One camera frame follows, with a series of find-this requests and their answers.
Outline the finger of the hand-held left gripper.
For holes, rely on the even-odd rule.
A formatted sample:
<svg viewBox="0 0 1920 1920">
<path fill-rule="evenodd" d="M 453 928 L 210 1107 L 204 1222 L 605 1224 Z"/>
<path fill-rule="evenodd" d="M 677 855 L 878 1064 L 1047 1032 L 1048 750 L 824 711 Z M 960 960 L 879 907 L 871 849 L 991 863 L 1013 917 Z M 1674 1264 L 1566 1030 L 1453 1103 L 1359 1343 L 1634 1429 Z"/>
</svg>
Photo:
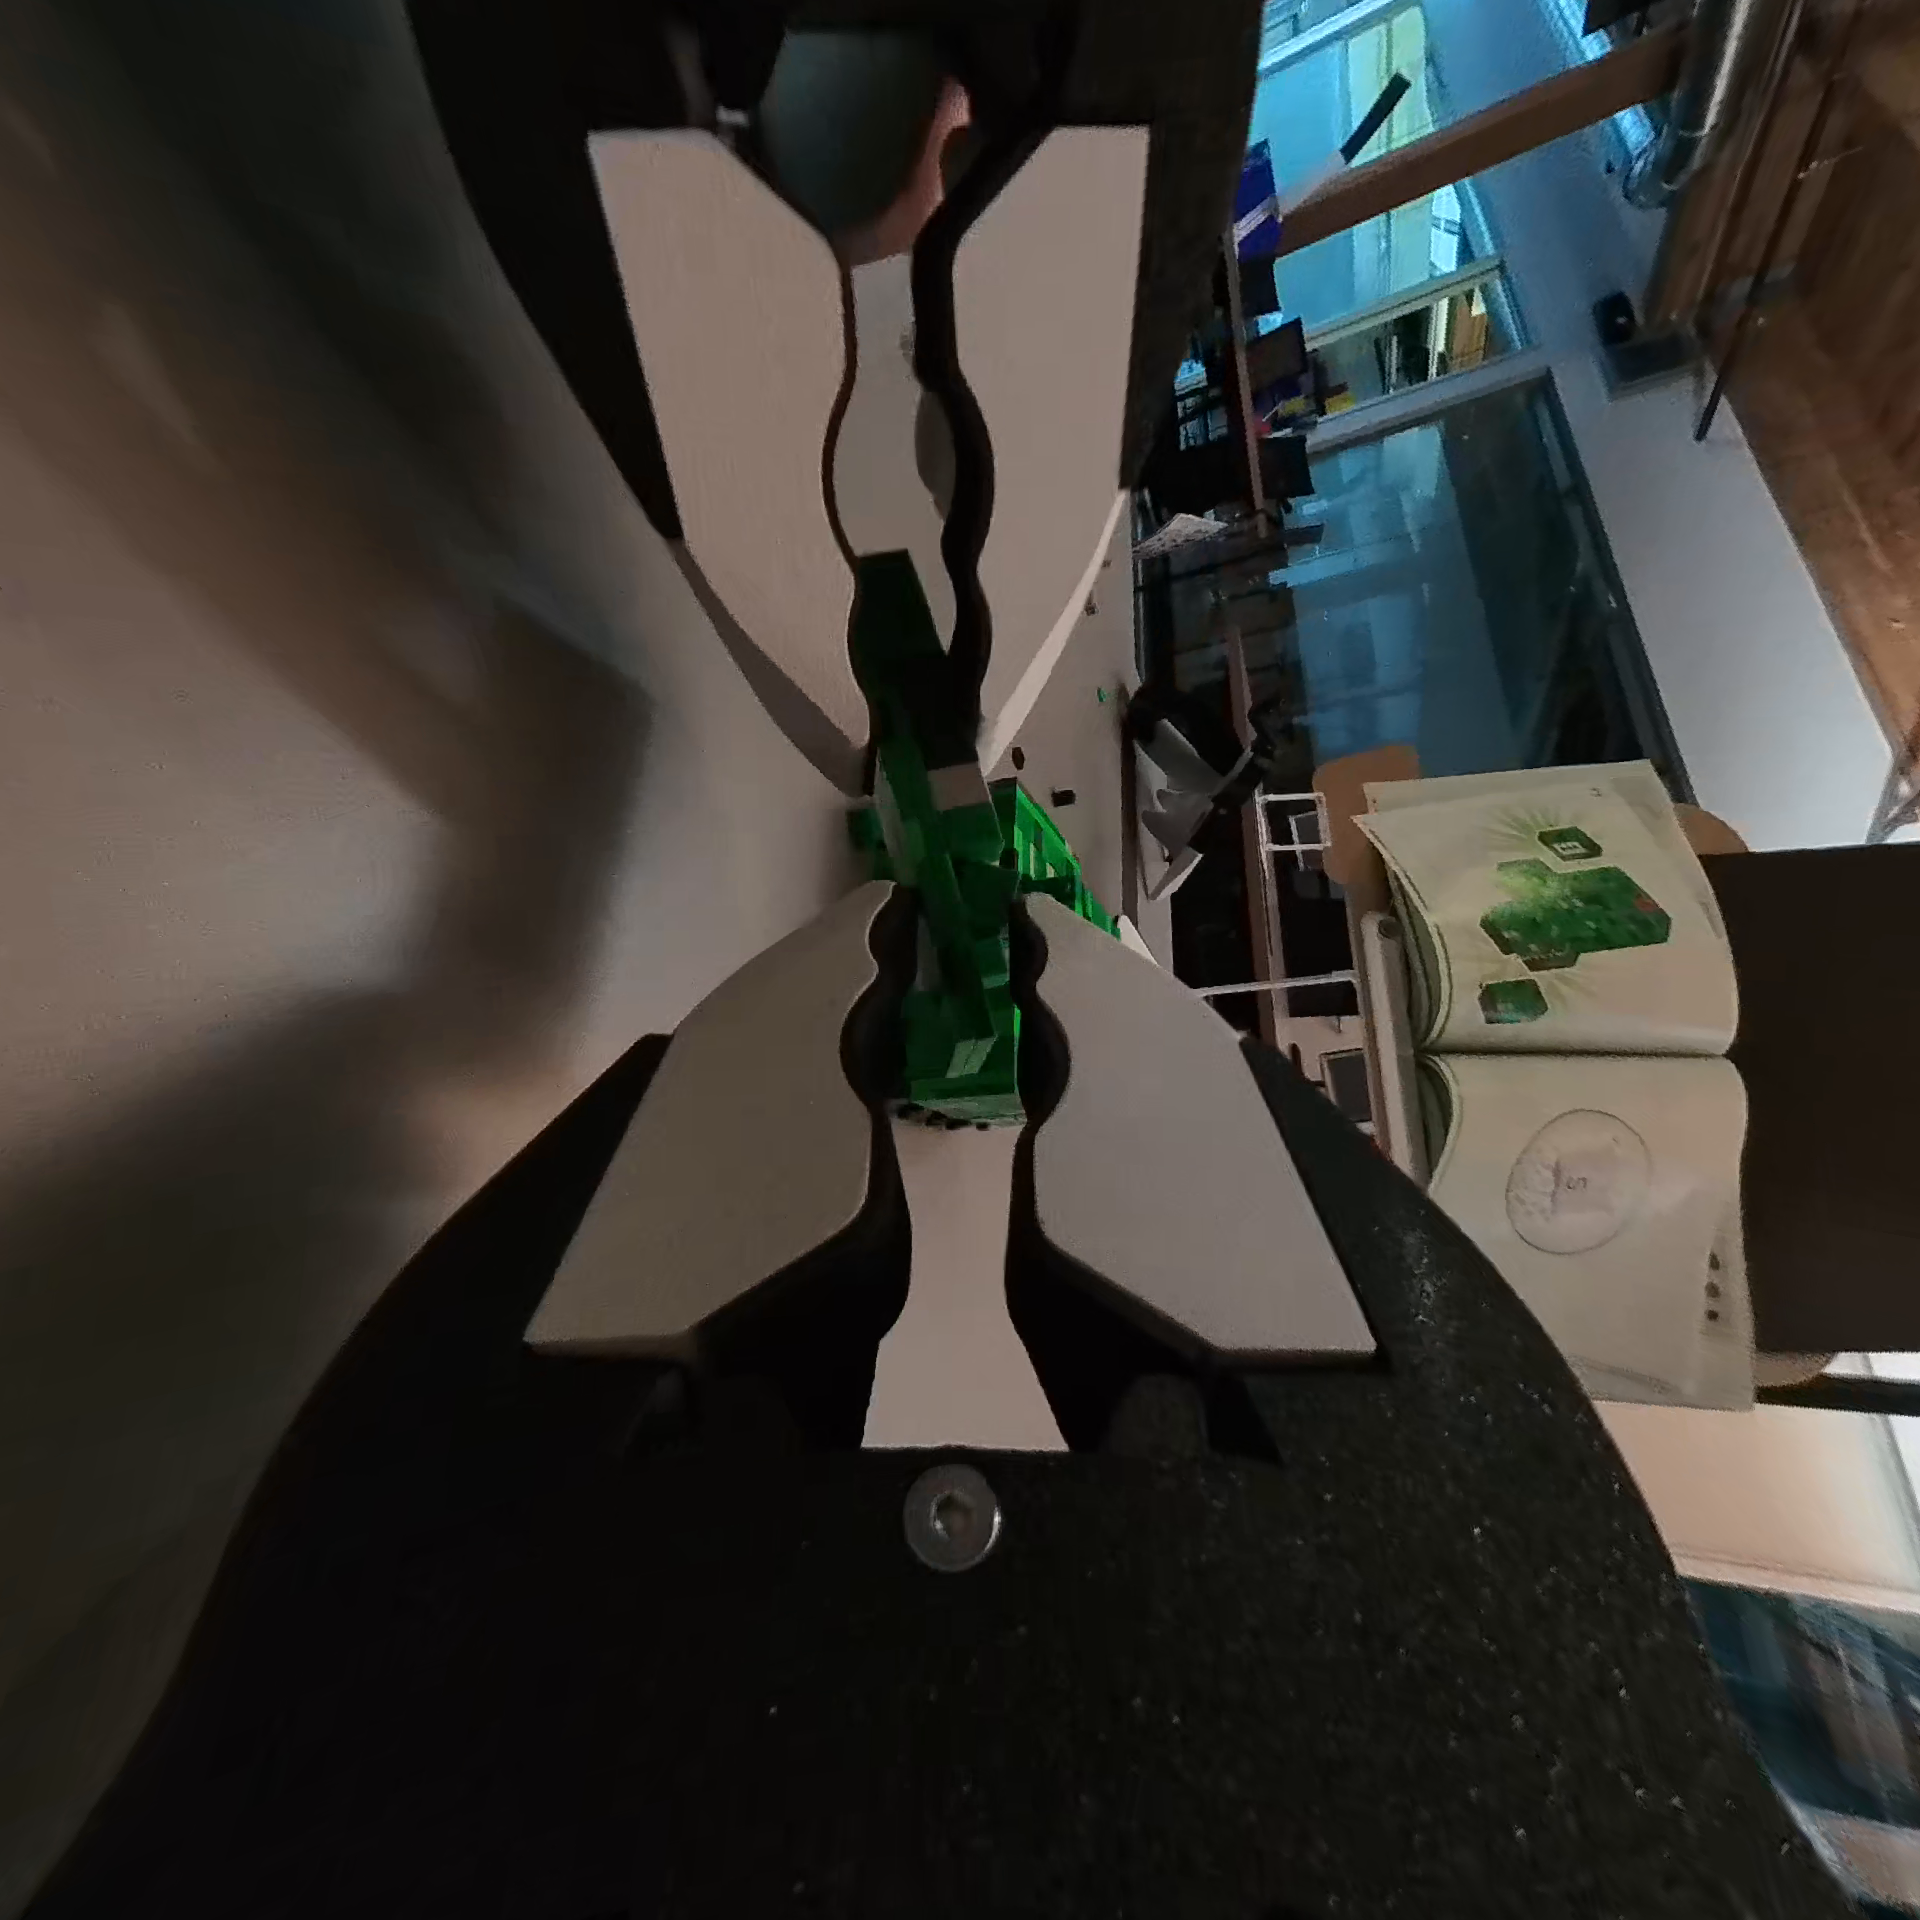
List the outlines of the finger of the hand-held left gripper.
<svg viewBox="0 0 1920 1920">
<path fill-rule="evenodd" d="M 1147 153 L 1143 127 L 996 143 L 910 259 L 948 650 L 978 738 L 1016 735 L 1114 539 Z"/>
<path fill-rule="evenodd" d="M 874 741 L 832 455 L 855 370 L 828 240 L 701 130 L 588 141 L 679 518 L 674 559 L 774 727 L 838 792 Z"/>
</svg>

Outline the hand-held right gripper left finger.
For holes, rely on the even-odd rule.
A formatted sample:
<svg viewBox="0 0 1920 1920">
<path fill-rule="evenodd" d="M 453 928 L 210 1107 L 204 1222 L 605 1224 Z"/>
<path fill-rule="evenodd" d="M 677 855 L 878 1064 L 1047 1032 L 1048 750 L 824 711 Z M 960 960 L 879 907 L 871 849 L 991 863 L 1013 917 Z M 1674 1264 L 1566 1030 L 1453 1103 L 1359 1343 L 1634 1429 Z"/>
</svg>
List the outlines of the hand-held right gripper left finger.
<svg viewBox="0 0 1920 1920">
<path fill-rule="evenodd" d="M 887 1088 L 912 963 L 908 893 L 869 880 L 725 979 L 666 1045 L 526 1344 L 869 1405 L 910 1278 Z"/>
</svg>

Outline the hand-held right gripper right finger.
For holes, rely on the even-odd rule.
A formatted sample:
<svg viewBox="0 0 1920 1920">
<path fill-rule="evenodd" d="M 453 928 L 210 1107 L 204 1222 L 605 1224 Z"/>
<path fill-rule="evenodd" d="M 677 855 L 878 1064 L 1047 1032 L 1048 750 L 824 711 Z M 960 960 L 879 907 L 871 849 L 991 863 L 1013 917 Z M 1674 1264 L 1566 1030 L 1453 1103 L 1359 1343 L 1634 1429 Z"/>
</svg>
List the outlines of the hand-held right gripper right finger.
<svg viewBox="0 0 1920 1920">
<path fill-rule="evenodd" d="M 1276 1375 L 1375 1359 L 1237 1040 L 1059 902 L 1015 922 L 1023 1130 L 1007 1312 L 1039 1375 Z"/>
</svg>

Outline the green lego baseplate assembly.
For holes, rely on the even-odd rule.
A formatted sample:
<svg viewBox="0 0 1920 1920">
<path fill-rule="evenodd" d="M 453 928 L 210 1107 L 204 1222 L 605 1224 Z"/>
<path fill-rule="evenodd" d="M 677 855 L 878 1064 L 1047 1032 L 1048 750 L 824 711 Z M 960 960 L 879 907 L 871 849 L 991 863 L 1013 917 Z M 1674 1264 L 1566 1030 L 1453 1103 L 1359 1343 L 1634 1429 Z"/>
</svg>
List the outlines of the green lego baseplate assembly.
<svg viewBox="0 0 1920 1920">
<path fill-rule="evenodd" d="M 871 875 L 903 885 L 919 910 L 893 1110 L 952 1133 L 1016 1130 L 1015 906 L 1044 896 L 1111 937 L 1125 925 L 1088 887 L 1048 810 L 1015 775 L 983 774 L 971 675 L 942 642 L 908 552 L 855 562 L 847 645 L 874 721 L 871 789 L 851 840 Z"/>
</svg>

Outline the lego instruction booklet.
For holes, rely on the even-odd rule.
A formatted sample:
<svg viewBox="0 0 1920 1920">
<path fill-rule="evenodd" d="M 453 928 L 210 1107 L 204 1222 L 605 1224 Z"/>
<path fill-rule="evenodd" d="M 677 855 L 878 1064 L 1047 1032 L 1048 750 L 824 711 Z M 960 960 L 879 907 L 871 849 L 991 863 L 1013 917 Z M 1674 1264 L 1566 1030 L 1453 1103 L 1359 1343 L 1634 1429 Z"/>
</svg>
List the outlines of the lego instruction booklet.
<svg viewBox="0 0 1920 1920">
<path fill-rule="evenodd" d="M 1388 1113 L 1597 1402 L 1749 1410 L 1736 971 L 1648 762 L 1367 783 Z"/>
</svg>

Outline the person's left hand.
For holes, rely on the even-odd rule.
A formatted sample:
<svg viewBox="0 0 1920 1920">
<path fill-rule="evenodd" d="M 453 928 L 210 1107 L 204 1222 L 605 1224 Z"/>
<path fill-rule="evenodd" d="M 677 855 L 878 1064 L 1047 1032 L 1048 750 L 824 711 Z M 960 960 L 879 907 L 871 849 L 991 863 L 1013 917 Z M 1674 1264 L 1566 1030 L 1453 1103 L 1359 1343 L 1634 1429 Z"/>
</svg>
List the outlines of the person's left hand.
<svg viewBox="0 0 1920 1920">
<path fill-rule="evenodd" d="M 758 101 L 760 169 L 846 265 L 871 265 L 912 251 L 971 118 L 926 33 L 791 33 Z"/>
</svg>

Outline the silver air duct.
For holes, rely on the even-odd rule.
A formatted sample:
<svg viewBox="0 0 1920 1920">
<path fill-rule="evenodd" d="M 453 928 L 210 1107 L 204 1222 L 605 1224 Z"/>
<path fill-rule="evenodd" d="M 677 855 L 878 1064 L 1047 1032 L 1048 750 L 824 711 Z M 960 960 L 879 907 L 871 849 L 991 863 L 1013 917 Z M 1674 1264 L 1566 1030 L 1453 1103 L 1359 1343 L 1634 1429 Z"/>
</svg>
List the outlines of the silver air duct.
<svg viewBox="0 0 1920 1920">
<path fill-rule="evenodd" d="M 1730 136 L 1758 59 L 1780 14 L 1775 3 L 1695 3 L 1666 120 L 1622 175 L 1622 202 L 1670 207 Z"/>
</svg>

